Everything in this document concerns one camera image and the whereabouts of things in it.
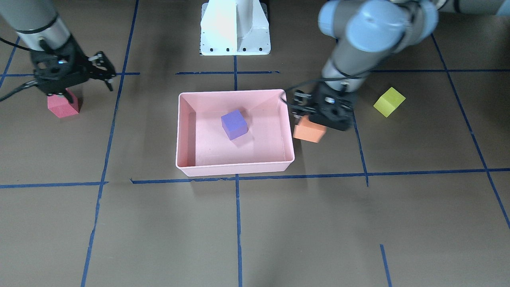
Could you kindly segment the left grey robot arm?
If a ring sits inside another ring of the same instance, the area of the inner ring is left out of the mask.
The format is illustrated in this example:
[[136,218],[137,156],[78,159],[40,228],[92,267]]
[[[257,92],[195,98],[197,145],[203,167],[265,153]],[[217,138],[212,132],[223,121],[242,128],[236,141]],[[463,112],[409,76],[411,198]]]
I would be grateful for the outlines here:
[[297,120],[346,131],[357,91],[379,65],[418,44],[437,27],[439,13],[509,15],[508,0],[330,0],[318,15],[320,31],[337,44],[304,93],[293,86],[286,104]]

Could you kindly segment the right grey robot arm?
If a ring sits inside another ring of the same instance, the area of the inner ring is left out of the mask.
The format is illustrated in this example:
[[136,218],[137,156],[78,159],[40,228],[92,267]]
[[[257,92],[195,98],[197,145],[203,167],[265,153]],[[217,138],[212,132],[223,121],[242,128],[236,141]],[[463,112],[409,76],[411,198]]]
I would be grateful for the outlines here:
[[113,91],[117,73],[111,61],[103,51],[91,57],[82,51],[51,0],[2,0],[0,12],[27,45],[34,76],[1,100],[37,87],[46,96],[63,96],[72,104],[67,89],[90,79],[104,82]]

